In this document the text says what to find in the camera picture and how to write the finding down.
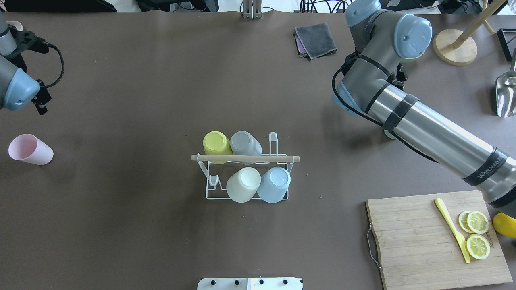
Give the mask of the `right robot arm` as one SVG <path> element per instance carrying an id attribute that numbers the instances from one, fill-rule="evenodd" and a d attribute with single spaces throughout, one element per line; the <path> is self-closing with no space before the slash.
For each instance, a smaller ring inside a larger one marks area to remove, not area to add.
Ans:
<path id="1" fill-rule="evenodd" d="M 407 146 L 440 163 L 483 193 L 484 201 L 514 218 L 515 160 L 388 81 L 400 64 L 426 51 L 433 37 L 425 18 L 355 0 L 345 11 L 357 57 L 332 84 L 332 101 L 380 126 Z"/>

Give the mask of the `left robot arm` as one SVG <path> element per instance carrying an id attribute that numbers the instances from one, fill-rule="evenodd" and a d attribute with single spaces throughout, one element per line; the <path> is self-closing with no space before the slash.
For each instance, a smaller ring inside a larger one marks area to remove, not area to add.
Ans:
<path id="1" fill-rule="evenodd" d="M 27 74 L 27 66 L 21 55 L 26 50 L 48 53 L 49 46 L 31 31 L 18 31 L 0 17 L 0 106 L 19 111 L 32 102 L 39 114 L 47 112 L 46 104 L 51 97 L 41 80 Z"/>

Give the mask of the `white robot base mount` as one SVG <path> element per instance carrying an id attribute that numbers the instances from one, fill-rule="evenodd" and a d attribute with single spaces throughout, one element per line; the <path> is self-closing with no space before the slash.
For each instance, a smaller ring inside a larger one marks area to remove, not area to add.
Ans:
<path id="1" fill-rule="evenodd" d="M 297 277 L 203 278 L 197 290 L 302 290 L 304 282 Z"/>

